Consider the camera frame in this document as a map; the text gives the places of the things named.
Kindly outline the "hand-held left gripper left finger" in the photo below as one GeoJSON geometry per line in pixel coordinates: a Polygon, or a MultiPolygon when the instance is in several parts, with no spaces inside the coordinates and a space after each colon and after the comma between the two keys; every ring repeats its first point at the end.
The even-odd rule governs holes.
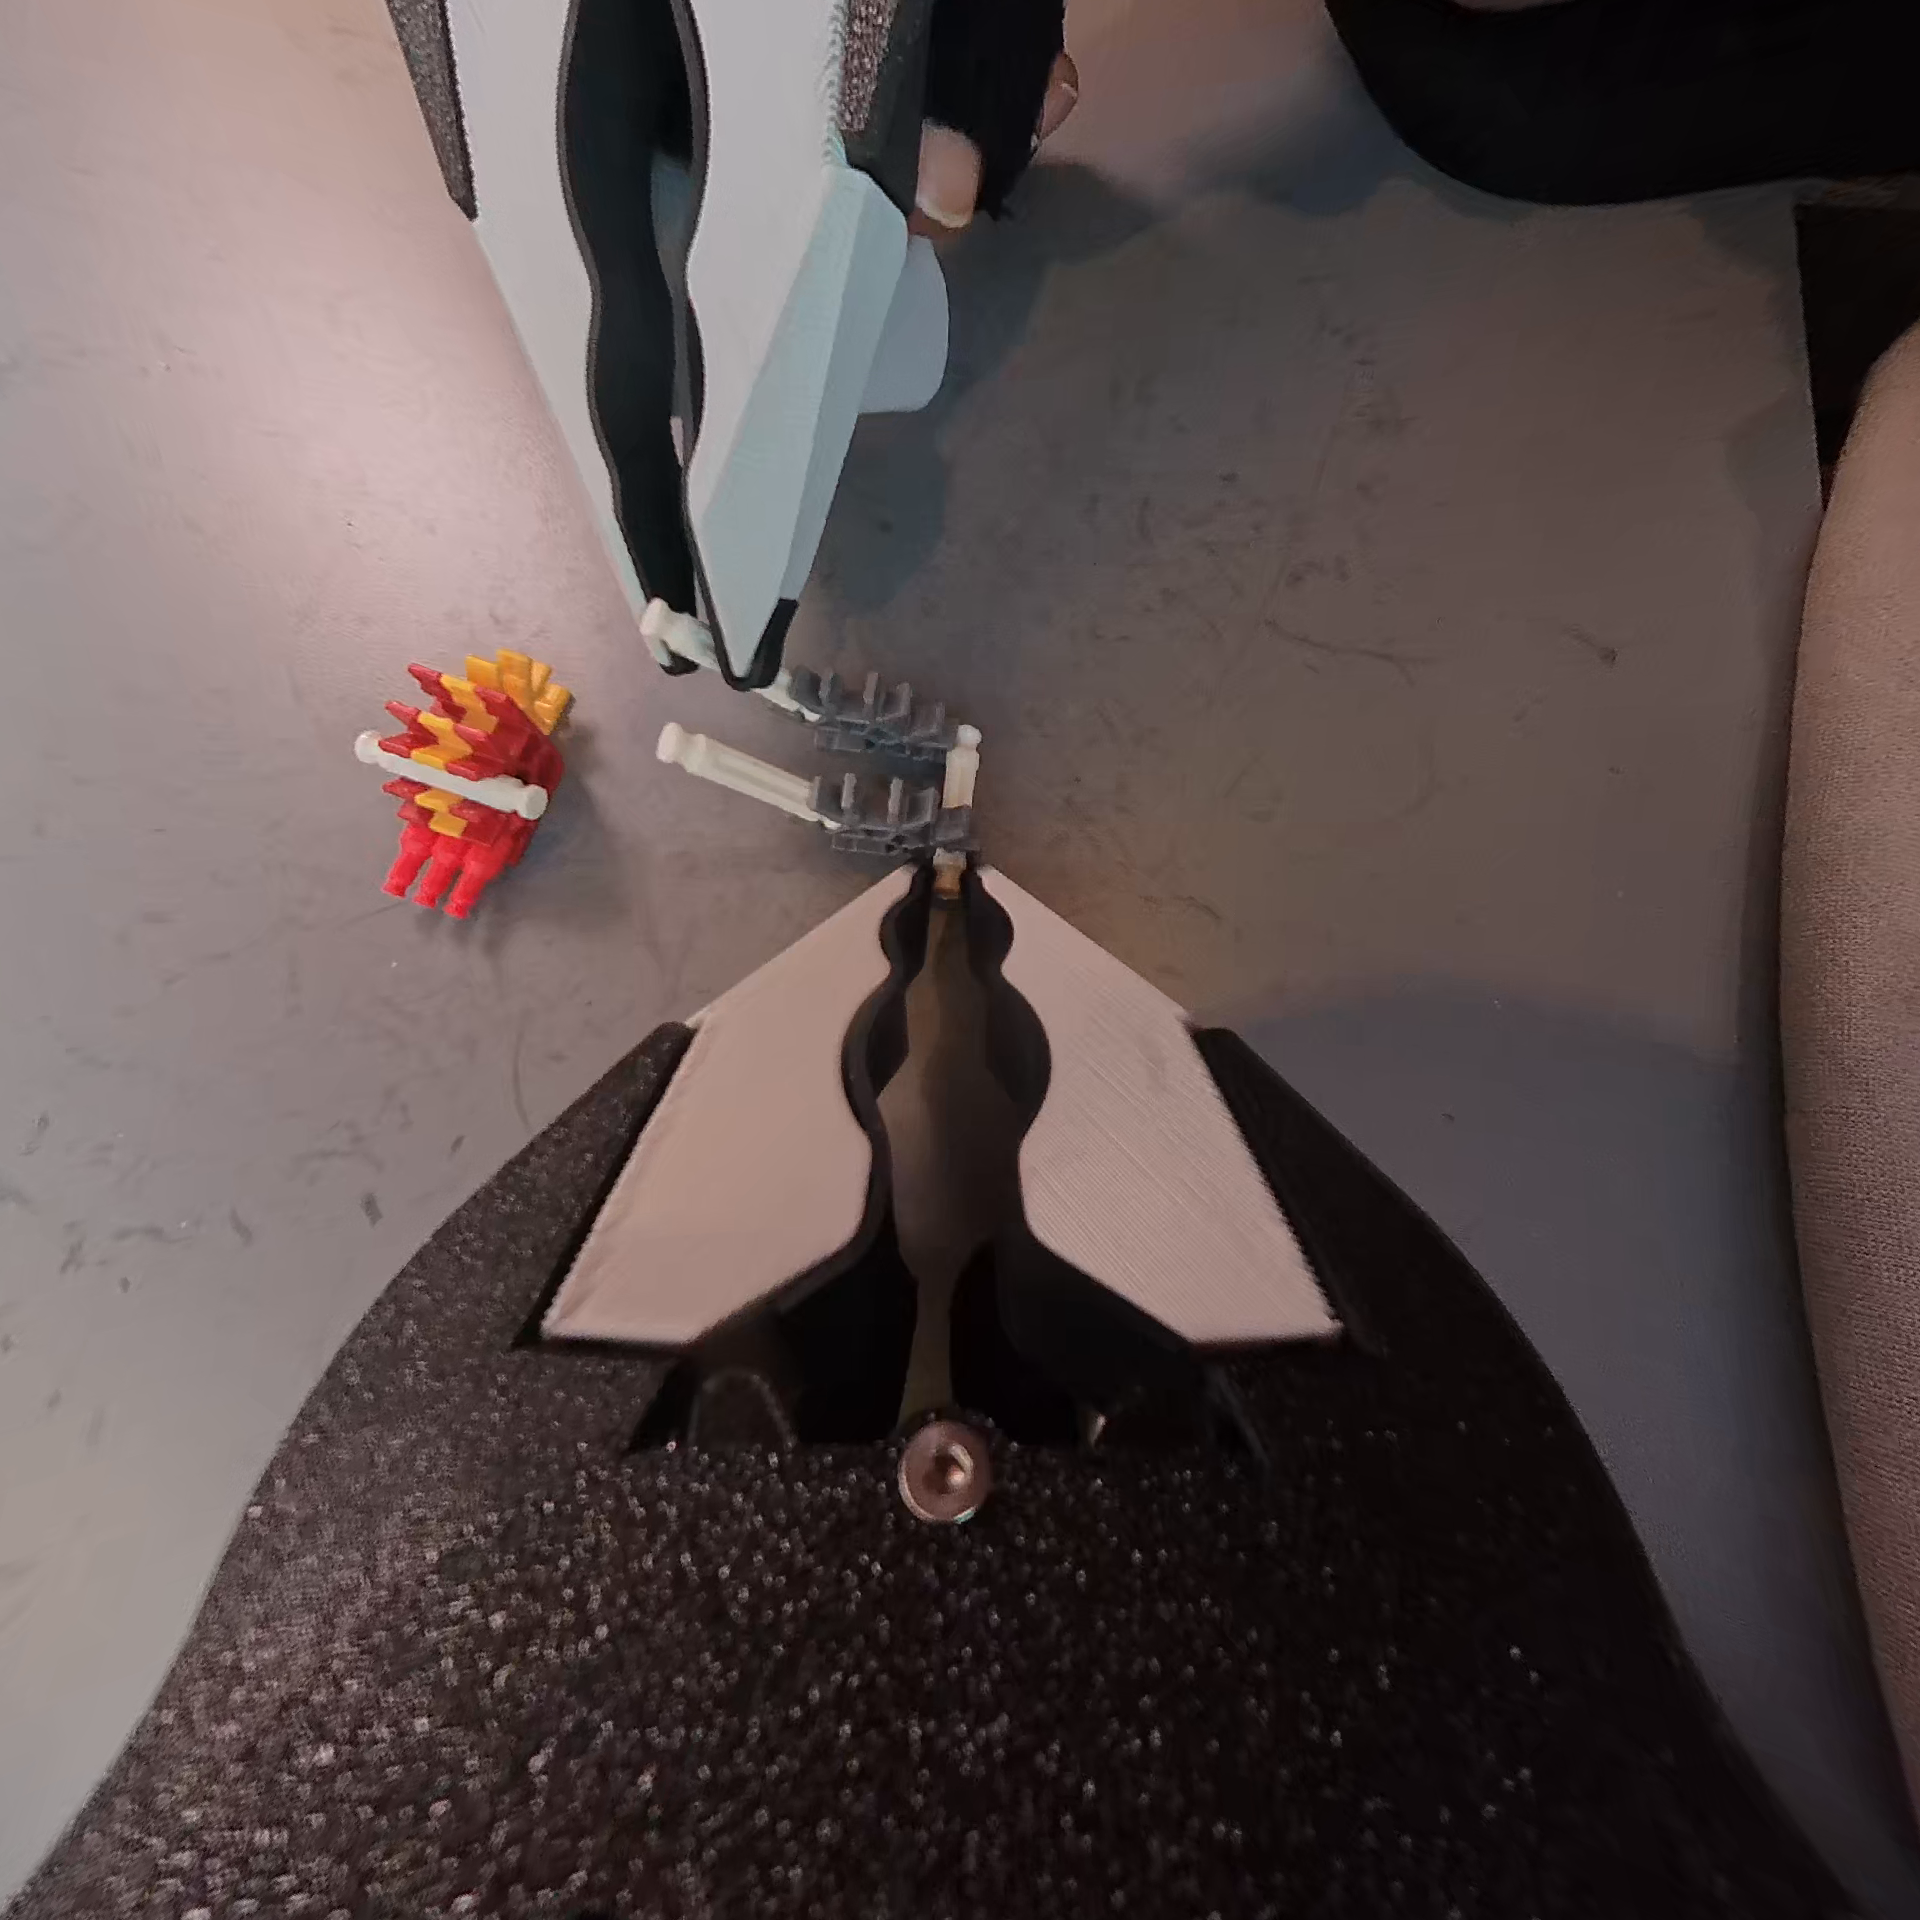
{"type": "Polygon", "coordinates": [[[724,1413],[803,1443],[899,1423],[918,1283],[877,1109],[906,1055],[920,870],[902,866],[708,1001],[539,1314],[543,1344],[665,1359],[638,1443],[724,1413]]]}

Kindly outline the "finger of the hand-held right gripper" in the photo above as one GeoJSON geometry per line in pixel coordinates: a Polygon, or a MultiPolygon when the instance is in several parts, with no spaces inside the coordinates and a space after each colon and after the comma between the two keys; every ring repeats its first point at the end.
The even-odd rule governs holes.
{"type": "Polygon", "coordinates": [[[620,589],[699,605],[676,312],[690,91],[665,1],[453,1],[478,242],[620,589]]]}
{"type": "Polygon", "coordinates": [[[722,12],[690,54],[690,217],[681,318],[699,393],[683,519],[708,632],[735,688],[769,685],[908,257],[906,205],[834,152],[828,36],[722,12]]]}

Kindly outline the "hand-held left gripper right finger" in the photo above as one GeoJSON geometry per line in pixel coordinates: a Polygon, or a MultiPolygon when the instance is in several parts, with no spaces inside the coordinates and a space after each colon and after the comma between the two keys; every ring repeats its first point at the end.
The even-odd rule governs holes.
{"type": "Polygon", "coordinates": [[[1219,1362],[1343,1328],[1186,1012],[997,870],[961,913],[1017,1145],[954,1402],[1015,1443],[1246,1443],[1219,1362]]]}

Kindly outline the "grey snowflake connector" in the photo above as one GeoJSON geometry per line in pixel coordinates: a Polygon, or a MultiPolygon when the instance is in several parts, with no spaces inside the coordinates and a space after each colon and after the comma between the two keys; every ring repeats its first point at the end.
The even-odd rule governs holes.
{"type": "Polygon", "coordinates": [[[848,679],[794,668],[769,688],[775,690],[823,755],[931,760],[956,744],[958,722],[947,715],[944,703],[922,701],[909,683],[879,672],[848,679]]]}
{"type": "Polygon", "coordinates": [[[863,857],[931,859],[976,850],[972,807],[944,803],[944,787],[848,771],[810,782],[807,803],[828,846],[863,857]]]}

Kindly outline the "person's right hand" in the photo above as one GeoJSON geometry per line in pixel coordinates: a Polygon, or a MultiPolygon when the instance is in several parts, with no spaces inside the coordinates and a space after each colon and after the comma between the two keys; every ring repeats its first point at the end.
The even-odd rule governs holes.
{"type": "MultiPolygon", "coordinates": [[[[1028,142],[1037,156],[1057,125],[1073,113],[1080,97],[1080,77],[1069,52],[1053,61],[1039,118],[1028,142]]],[[[983,181],[983,156],[961,131],[938,120],[922,122],[918,156],[918,196],[908,214],[911,233],[940,241],[972,223],[983,181]]]]}

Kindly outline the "red and yellow connector stack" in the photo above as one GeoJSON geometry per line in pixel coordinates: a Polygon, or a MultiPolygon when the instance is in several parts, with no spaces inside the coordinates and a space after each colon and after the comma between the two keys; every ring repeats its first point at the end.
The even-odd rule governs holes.
{"type": "Polygon", "coordinates": [[[552,665],[510,649],[469,654],[456,672],[415,661],[408,674],[417,703],[390,701],[390,731],[354,740],[397,803],[383,888],[467,920],[519,863],[561,785],[557,729],[571,690],[552,665]]]}

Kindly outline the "person's beige sweatshirt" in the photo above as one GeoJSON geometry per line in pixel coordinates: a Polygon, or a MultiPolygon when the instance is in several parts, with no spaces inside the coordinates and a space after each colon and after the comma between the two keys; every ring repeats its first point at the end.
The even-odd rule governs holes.
{"type": "Polygon", "coordinates": [[[1873,365],[1806,577],[1781,846],[1794,1236],[1844,1528],[1918,1799],[1918,330],[1873,365]]]}

